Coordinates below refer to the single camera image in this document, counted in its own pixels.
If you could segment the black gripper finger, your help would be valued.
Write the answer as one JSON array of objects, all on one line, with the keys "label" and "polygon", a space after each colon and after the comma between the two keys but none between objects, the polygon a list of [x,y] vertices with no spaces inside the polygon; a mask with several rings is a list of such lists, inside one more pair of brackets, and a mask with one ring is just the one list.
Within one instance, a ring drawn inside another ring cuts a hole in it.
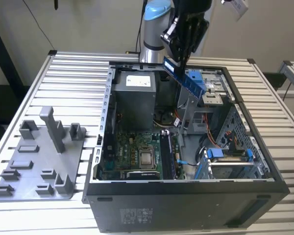
[{"label": "black gripper finger", "polygon": [[184,71],[186,67],[186,49],[182,44],[181,35],[179,35],[179,18],[173,16],[169,20],[169,26],[165,29],[160,38],[167,51],[168,56],[175,62],[175,65],[179,67],[180,71]]},{"label": "black gripper finger", "polygon": [[189,53],[194,53],[200,45],[207,29],[209,22],[204,18],[193,19],[191,25],[191,37],[189,45]]}]

